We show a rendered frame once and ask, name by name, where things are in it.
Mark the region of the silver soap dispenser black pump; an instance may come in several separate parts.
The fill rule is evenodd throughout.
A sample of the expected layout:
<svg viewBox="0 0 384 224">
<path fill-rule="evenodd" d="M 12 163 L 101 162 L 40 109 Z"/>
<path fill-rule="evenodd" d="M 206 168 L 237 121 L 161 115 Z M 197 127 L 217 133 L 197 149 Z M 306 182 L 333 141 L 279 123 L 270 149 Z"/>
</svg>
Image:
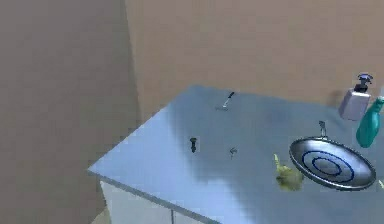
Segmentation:
<svg viewBox="0 0 384 224">
<path fill-rule="evenodd" d="M 373 76 L 369 73 L 358 75 L 359 82 L 350 88 L 338 109 L 339 115 L 345 120 L 360 120 L 368 107 L 371 95 L 368 93 L 368 85 L 372 83 Z"/>
</svg>

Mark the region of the white cabinet with steel worktop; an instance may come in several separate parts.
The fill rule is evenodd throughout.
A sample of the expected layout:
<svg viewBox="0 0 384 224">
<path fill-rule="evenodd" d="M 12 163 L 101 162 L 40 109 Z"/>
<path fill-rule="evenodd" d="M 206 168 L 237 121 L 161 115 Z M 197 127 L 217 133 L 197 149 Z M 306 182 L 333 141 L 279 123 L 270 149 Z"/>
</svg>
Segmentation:
<svg viewBox="0 0 384 224">
<path fill-rule="evenodd" d="M 289 165 L 291 143 L 319 135 L 319 121 L 331 139 L 358 149 L 357 123 L 332 107 L 247 93 L 216 110 L 231 92 L 189 87 L 90 167 L 111 224 L 384 224 L 384 117 L 360 151 L 377 173 L 371 187 L 342 192 L 305 179 L 288 192 L 274 155 Z"/>
</svg>

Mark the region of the yellow-green dish sponge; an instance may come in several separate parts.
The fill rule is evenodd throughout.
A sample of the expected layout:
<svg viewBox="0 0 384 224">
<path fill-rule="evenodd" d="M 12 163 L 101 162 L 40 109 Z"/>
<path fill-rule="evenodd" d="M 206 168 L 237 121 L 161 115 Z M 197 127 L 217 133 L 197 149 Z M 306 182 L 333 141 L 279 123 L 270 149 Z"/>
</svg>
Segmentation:
<svg viewBox="0 0 384 224">
<path fill-rule="evenodd" d="M 297 169 L 290 168 L 280 163 L 277 154 L 274 155 L 274 162 L 276 165 L 276 181 L 282 190 L 298 191 L 301 189 L 304 176 Z"/>
</svg>

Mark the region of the grey pan with blue rings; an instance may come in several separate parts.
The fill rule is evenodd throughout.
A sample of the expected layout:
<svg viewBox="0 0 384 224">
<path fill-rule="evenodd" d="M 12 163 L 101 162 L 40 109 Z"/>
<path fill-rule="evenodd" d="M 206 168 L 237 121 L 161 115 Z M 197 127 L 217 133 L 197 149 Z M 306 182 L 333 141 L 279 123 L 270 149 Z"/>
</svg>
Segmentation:
<svg viewBox="0 0 384 224">
<path fill-rule="evenodd" d="M 376 181 L 373 165 L 356 150 L 327 136 L 326 124 L 319 121 L 320 134 L 294 140 L 289 156 L 307 178 L 340 191 L 360 191 Z"/>
</svg>

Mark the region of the teal spray bottle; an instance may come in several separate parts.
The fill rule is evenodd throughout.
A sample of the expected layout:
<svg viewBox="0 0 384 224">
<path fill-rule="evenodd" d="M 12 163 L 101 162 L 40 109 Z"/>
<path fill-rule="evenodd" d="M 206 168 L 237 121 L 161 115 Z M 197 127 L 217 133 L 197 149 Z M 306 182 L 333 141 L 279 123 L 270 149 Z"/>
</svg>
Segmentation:
<svg viewBox="0 0 384 224">
<path fill-rule="evenodd" d="M 366 111 L 356 131 L 356 140 L 363 148 L 369 148 L 376 138 L 380 126 L 380 112 L 384 107 L 384 97 L 379 96 Z"/>
</svg>

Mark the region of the black-handled silver spatula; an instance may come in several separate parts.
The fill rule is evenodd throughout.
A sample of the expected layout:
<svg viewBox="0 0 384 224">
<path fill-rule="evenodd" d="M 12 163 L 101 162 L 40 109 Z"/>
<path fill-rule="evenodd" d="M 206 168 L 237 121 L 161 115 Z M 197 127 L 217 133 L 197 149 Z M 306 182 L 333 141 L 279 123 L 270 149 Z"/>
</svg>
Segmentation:
<svg viewBox="0 0 384 224">
<path fill-rule="evenodd" d="M 216 110 L 221 110 L 221 111 L 227 111 L 227 110 L 228 110 L 228 104 L 229 104 L 229 102 L 230 102 L 230 100 L 232 99 L 232 97 L 233 97 L 234 94 L 235 94 L 235 92 L 231 92 L 231 93 L 228 95 L 228 97 L 227 97 L 227 99 L 225 100 L 225 102 L 224 102 L 222 105 L 215 107 L 215 109 L 216 109 Z"/>
</svg>

